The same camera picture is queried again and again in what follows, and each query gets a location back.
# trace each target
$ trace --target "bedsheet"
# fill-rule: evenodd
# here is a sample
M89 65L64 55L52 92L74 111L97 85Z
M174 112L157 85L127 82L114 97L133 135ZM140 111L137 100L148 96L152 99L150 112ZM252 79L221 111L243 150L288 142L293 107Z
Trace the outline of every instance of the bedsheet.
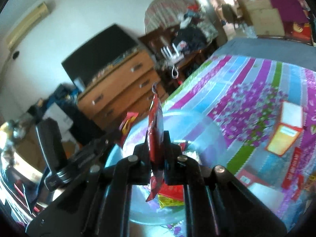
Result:
M282 156L267 152L282 100L304 108L305 129ZM236 55L212 56L162 105L163 111L197 111L213 119L222 130L228 147L219 163L238 175L254 172L268 186L283 193L274 211L290 229L305 209L309 194L299 189L315 170L316 162L316 73L293 64ZM130 140L144 136L134 132ZM294 148L301 149L289 177ZM186 236L185 221L167 226L175 236Z

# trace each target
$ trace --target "black television screen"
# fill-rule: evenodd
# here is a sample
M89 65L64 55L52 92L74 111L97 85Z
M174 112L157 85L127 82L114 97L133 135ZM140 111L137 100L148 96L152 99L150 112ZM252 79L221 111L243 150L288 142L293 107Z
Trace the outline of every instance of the black television screen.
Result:
M74 51L62 65L72 81L80 77L88 85L108 63L136 45L128 34L114 24Z

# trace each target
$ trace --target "metal bolt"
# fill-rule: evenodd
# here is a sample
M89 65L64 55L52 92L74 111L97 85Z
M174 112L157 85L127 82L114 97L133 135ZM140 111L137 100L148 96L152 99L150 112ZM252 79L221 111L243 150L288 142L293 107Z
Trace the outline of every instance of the metal bolt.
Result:
M90 173L92 174L99 172L99 170L100 170L99 165L93 165L92 167L90 167Z
M215 171L216 173L223 173L225 171L225 168L223 166L216 166Z
M180 162L186 162L188 160L188 157L185 155L178 156L178 161Z
M128 157L129 162L135 162L138 160L138 157L136 155L131 155Z

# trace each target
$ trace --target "drawer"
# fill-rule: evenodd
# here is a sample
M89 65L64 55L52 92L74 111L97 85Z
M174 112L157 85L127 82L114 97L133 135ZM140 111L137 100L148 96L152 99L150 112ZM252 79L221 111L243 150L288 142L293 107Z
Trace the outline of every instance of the drawer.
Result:
M163 97L166 93L165 90L163 89L161 84L157 85L157 89L158 89L158 94ZM119 123L122 122L122 120L125 118L126 113L128 111L131 112L138 112L139 115L137 118L141 117L141 115L143 116L144 113L148 113L151 102L153 99L153 93L152 91L148 91L146 94L144 94L141 98L139 98L136 102L134 102L131 106L129 106L128 108L126 108L126 106L124 107L124 111L121 112L121 114L119 116L117 116L116 118L113 117L95 117L93 118L93 121L101 128L108 128L109 125L117 125L119 126Z
M117 116L122 114L126 108L131 106L135 101L151 90L151 87L155 82L160 82L160 78L154 70L151 70L141 76L112 102L106 105L102 111L93 117L93 120L100 121L105 119L107 121L112 121L117 118Z
M78 102L78 108L91 118L153 66L149 54L141 51L88 92Z

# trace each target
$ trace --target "yellow packet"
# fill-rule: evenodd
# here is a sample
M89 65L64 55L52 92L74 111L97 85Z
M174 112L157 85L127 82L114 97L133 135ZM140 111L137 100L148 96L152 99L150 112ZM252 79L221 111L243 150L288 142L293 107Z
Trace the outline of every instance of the yellow packet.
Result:
M174 207L174 206L183 206L184 202L180 200L174 200L171 198L168 198L166 196L163 196L161 194L158 194L158 201L159 201L159 206L161 209L164 207Z

